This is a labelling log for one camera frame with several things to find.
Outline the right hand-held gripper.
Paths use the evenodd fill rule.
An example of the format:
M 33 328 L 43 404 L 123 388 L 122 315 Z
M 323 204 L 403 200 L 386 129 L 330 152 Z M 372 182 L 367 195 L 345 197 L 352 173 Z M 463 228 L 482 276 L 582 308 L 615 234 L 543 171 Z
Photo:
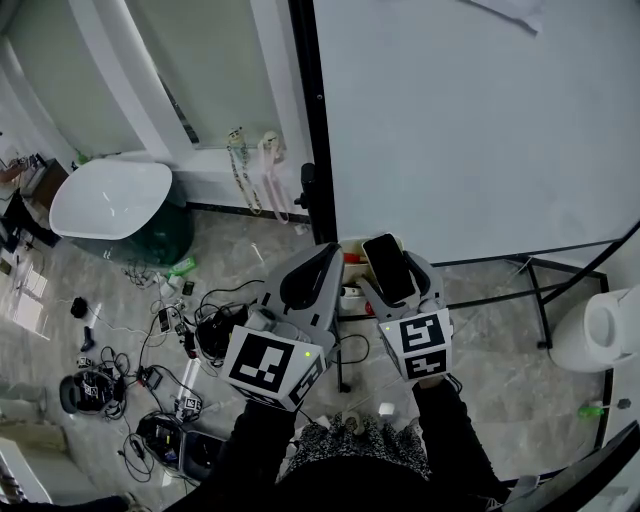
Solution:
M 441 275 L 423 257 L 404 251 L 404 258 L 422 300 L 411 308 L 406 302 L 390 303 L 367 277 L 358 278 L 370 309 L 378 320 L 387 354 L 407 382 L 442 376 L 452 362 L 453 326 L 442 300 Z

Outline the person's left forearm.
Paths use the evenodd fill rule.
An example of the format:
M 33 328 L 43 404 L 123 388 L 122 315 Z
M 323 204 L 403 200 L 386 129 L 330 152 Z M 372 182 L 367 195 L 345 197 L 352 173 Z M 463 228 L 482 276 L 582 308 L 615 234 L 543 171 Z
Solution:
M 218 453 L 208 484 L 214 500 L 230 503 L 241 496 L 261 497 L 272 491 L 294 437 L 295 422 L 293 412 L 247 401 Z

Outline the black and white whiteboard eraser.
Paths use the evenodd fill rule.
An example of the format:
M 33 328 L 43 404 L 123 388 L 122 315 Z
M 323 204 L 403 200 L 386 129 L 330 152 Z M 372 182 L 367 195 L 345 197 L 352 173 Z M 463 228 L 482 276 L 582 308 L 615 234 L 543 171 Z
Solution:
M 392 234 L 365 240 L 362 250 L 379 289 L 390 303 L 401 302 L 415 293 L 404 254 Z

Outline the black headset with tags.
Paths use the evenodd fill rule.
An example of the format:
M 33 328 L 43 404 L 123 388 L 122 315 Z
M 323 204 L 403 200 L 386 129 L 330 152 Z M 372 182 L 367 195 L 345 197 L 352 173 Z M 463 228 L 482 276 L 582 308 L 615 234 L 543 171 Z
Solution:
M 83 369 L 62 379 L 59 400 L 62 409 L 70 415 L 102 414 L 119 419 L 126 408 L 126 385 L 122 377 Z

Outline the whiteboard with black frame stand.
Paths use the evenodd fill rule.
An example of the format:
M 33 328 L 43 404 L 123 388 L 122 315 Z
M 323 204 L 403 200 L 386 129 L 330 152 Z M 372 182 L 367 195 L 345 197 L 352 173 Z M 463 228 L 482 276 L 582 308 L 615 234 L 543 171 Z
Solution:
M 590 271 L 640 230 L 640 0 L 546 0 L 538 34 L 462 0 L 286 9 L 318 242 Z

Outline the creased printed paper sheet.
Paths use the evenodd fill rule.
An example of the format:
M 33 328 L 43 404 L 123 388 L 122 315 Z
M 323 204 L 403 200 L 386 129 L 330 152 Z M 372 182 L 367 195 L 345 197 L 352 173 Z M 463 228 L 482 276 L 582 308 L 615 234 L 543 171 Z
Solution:
M 534 34 L 542 30 L 546 0 L 462 0 L 516 22 Z

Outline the white oval basin green base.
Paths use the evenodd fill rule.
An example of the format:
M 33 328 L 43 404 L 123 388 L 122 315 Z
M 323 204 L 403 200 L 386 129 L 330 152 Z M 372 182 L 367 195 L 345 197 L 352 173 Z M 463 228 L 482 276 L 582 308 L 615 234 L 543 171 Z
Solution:
M 167 165 L 118 159 L 95 159 L 70 174 L 54 196 L 49 224 L 89 254 L 151 266 L 181 261 L 195 232 Z

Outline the person's black top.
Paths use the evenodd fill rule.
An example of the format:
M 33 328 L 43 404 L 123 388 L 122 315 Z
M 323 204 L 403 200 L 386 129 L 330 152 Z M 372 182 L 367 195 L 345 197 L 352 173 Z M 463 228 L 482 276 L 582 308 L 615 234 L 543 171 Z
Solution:
M 164 512 L 485 512 L 508 496 L 477 474 L 427 480 L 381 459 L 335 457 L 279 480 L 249 466 L 221 470 Z

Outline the cream marker holder box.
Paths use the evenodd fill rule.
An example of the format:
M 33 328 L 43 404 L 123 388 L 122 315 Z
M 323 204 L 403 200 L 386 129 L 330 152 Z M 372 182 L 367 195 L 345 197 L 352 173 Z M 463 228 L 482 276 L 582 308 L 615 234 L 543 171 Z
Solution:
M 367 277 L 368 279 L 370 279 L 374 284 L 376 284 L 378 286 L 377 280 L 375 279 L 371 267 L 369 265 L 369 262 L 366 258 L 366 256 L 364 255 L 364 252 L 362 250 L 362 243 L 370 238 L 375 238 L 375 237 L 368 237 L 368 238 L 360 238 L 360 239 L 347 239 L 347 240 L 343 240 L 340 242 L 341 248 L 343 249 L 344 254 L 345 253 L 355 253 L 355 254 L 359 254 L 362 256 L 362 262 L 360 264 L 354 264 L 354 265 L 349 265 L 346 264 L 345 262 L 345 269 L 344 269 L 344 277 L 343 277 L 343 283 L 344 284 L 349 284 L 349 285 L 353 285 L 356 283 L 357 279 L 359 277 Z M 398 239 L 395 237 L 400 249 L 402 249 L 402 245 L 401 243 L 398 241 Z

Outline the person's right forearm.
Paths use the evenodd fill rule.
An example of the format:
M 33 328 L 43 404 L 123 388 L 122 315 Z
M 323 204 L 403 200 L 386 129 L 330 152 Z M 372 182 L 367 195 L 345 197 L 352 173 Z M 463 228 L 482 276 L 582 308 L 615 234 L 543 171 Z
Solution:
M 509 490 L 496 477 L 451 382 L 442 376 L 427 378 L 412 391 L 433 480 L 461 494 L 504 502 Z

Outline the dark wooden cabinet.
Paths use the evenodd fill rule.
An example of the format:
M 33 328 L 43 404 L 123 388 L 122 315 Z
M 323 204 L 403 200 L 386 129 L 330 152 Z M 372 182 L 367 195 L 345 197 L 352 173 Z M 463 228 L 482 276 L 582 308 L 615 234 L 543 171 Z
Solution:
M 49 211 L 68 176 L 69 173 L 56 159 L 47 160 L 45 166 L 35 172 L 29 184 L 21 189 L 21 195 Z

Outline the white open-lid toilet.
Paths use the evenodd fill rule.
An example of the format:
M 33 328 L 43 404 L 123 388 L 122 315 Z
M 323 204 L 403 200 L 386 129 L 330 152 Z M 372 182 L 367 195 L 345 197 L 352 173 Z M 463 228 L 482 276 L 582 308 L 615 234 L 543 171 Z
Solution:
M 552 334 L 552 361 L 580 373 L 640 357 L 640 285 L 600 293 L 573 307 Z

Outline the person's speckled garment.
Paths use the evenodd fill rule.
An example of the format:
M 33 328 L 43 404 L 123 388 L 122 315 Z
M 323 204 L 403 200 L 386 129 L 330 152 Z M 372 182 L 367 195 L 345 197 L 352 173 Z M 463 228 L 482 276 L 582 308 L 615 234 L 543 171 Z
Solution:
M 280 479 L 295 470 L 310 469 L 312 463 L 336 459 L 372 459 L 410 469 L 425 480 L 431 476 L 423 443 L 412 425 L 396 430 L 389 423 L 381 423 L 370 415 L 361 416 L 365 423 L 363 435 L 355 436 L 343 429 L 331 428 L 331 420 L 322 424 L 311 422 L 300 432 L 298 447 L 288 459 Z

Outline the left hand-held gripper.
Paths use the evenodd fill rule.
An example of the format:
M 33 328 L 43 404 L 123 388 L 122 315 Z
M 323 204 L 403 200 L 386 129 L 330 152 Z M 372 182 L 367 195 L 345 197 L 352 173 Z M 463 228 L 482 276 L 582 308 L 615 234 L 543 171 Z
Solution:
M 343 271 L 338 244 L 305 249 L 278 265 L 263 284 L 261 306 L 251 307 L 246 323 L 233 328 L 221 378 L 248 400 L 297 411 L 338 351 L 333 333 L 322 332 L 319 343 L 307 333 L 331 329 Z M 306 333 L 265 307 L 302 316 Z

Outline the black open equipment case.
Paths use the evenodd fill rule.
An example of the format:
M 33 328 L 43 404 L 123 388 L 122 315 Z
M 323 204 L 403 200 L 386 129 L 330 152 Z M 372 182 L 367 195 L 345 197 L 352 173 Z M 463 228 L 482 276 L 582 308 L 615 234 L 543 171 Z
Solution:
M 171 473 L 202 482 L 211 473 L 224 441 L 155 411 L 138 423 L 136 434 L 151 456 Z

